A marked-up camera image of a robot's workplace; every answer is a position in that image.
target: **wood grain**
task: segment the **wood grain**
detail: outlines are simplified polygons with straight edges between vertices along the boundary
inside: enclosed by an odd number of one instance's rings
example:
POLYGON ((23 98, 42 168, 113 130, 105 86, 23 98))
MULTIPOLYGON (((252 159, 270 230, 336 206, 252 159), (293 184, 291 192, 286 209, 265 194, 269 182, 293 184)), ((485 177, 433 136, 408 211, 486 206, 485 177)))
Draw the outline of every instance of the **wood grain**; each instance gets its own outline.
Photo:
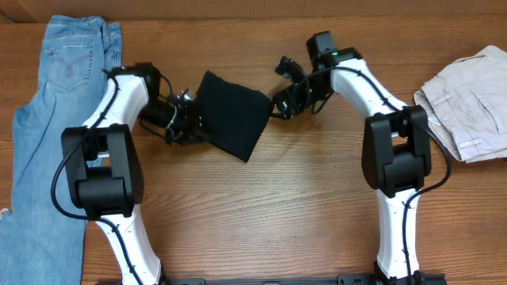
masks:
POLYGON ((16 22, 39 23, 57 14, 132 21, 507 13, 504 0, 2 0, 2 8, 16 22))
MULTIPOLYGON (((506 16, 339 17, 123 22, 124 63, 153 62, 175 89, 197 89, 206 70, 268 96, 288 84, 282 55, 309 70, 305 41, 330 30, 356 47, 396 96, 488 44, 507 50, 506 16)), ((44 25, 0 26, 0 207, 9 206, 10 124, 36 90, 44 25)), ((363 125, 333 97, 317 116, 270 120, 248 164, 207 144, 168 146, 141 128, 134 140, 146 191, 142 213, 171 278, 335 276, 371 272, 379 244, 374 192, 360 170, 363 125)), ((421 199, 417 253, 450 284, 507 278, 507 164, 454 162, 451 180, 421 199)), ((433 147, 433 175, 444 161, 433 147)), ((90 224, 83 283, 120 278, 104 235, 90 224)))
POLYGON ((8 17, 6 17, 4 14, 2 14, 2 11, 0 10, 0 24, 11 24, 12 22, 9 20, 8 17))

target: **denim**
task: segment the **denim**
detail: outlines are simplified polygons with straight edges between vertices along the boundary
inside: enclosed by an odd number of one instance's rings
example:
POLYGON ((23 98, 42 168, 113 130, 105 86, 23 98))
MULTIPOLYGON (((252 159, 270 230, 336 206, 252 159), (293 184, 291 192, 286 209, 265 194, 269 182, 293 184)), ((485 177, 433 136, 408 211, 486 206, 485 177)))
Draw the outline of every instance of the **denim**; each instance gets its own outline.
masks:
MULTIPOLYGON (((101 69, 120 66, 121 53, 119 24, 101 17, 49 22, 37 92, 13 119, 13 208, 0 214, 0 285, 81 283, 86 222, 53 207, 51 179, 63 158, 62 131, 93 113, 106 87, 101 69)), ((84 214, 71 202, 64 171, 57 197, 64 209, 84 214)))

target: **pants pocket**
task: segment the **pants pocket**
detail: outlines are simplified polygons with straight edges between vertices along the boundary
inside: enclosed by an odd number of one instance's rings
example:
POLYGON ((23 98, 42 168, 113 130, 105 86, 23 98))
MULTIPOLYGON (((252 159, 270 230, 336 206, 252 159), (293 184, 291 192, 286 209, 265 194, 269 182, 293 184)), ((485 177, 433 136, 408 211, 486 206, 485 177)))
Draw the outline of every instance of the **pants pocket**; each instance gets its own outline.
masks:
MULTIPOLYGON (((471 90, 471 93, 475 95, 477 100, 481 103, 484 110, 486 110, 487 114, 489 114, 489 117, 492 119, 492 121, 495 124, 495 127, 497 128, 498 134, 503 134, 506 129, 504 126, 504 122, 501 119, 500 112, 497 111, 496 106, 490 104, 490 102, 482 95, 482 92, 480 89, 473 89, 471 90)), ((503 94, 490 94, 491 96, 503 96, 503 94)))
POLYGON ((47 50, 51 67, 48 83, 73 92, 90 83, 93 44, 64 44, 47 50))

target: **beige pants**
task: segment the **beige pants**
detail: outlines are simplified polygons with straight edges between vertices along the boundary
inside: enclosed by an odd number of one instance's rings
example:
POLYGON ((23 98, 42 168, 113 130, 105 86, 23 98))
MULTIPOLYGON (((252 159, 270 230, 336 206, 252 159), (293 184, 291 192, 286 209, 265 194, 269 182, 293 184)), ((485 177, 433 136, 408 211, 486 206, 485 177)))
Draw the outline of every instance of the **beige pants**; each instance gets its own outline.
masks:
POLYGON ((457 160, 507 157, 507 53, 498 47, 448 65, 414 100, 457 160))

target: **folded pants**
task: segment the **folded pants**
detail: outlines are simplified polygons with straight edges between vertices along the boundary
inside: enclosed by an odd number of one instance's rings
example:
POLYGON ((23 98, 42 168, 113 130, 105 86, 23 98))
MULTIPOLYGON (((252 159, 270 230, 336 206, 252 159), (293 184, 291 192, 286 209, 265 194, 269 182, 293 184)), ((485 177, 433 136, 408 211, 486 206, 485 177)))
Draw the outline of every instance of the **folded pants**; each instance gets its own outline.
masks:
MULTIPOLYGON (((51 180, 63 158, 62 131, 93 113, 106 87, 101 69, 121 66, 121 53, 119 24, 101 17, 49 22, 37 92, 13 120, 13 209, 0 215, 0 285, 81 283, 86 222, 53 207, 51 180)), ((64 209, 84 214, 71 202, 65 172, 56 192, 64 209)))
POLYGON ((489 46, 458 59, 414 94, 459 161, 507 157, 507 53, 489 46))

